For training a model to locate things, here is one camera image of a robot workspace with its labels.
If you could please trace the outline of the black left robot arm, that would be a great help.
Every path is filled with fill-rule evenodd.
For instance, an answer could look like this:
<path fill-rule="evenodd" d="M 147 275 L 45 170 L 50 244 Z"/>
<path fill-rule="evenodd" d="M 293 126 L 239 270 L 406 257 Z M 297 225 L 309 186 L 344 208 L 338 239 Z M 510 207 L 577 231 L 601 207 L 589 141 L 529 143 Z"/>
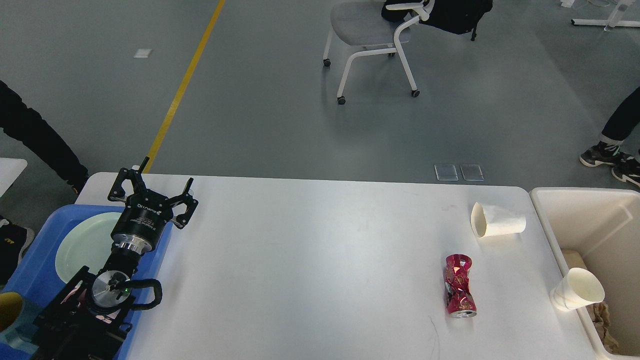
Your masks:
<path fill-rule="evenodd" d="M 110 233 L 110 255 L 97 274 L 82 266 L 35 317 L 33 360 L 112 360 L 133 327 L 128 313 L 162 302 L 160 281 L 135 279 L 138 265 L 157 248 L 168 223 L 178 229 L 189 223 L 198 201 L 190 194 L 193 178 L 173 197 L 146 187 L 148 161 L 119 170 L 107 198 L 125 208 Z"/>

